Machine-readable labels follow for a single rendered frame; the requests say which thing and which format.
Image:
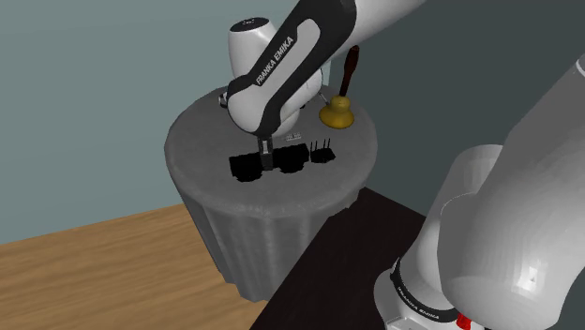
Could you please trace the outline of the black box with antennas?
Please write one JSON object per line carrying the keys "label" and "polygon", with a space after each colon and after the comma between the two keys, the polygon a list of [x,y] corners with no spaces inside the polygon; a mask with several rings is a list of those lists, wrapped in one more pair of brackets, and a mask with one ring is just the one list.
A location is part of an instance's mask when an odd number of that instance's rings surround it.
{"label": "black box with antennas", "polygon": [[330,147],[330,142],[330,139],[324,139],[322,144],[318,144],[317,141],[310,143],[309,157],[312,163],[324,164],[336,158]]}

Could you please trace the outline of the round grey draped table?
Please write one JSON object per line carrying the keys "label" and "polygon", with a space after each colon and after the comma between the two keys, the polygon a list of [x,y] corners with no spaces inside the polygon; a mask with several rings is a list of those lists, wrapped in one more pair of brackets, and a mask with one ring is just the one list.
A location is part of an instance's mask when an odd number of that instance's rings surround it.
{"label": "round grey draped table", "polygon": [[240,182],[229,159],[258,145],[219,106],[223,91],[199,98],[177,117],[164,145],[166,164],[224,280],[247,300],[268,300],[324,222],[356,201],[376,161],[376,128],[357,102],[350,127],[325,126],[319,118],[323,101],[315,97],[292,130],[308,147],[330,146],[335,159]]}

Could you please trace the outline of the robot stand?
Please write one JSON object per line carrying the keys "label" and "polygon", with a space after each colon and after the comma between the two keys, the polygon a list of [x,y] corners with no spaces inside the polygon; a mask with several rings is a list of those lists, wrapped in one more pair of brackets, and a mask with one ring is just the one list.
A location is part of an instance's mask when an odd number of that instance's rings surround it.
{"label": "robot stand", "polygon": [[249,330],[385,330],[377,277],[404,254],[425,217],[364,187],[329,217]]}

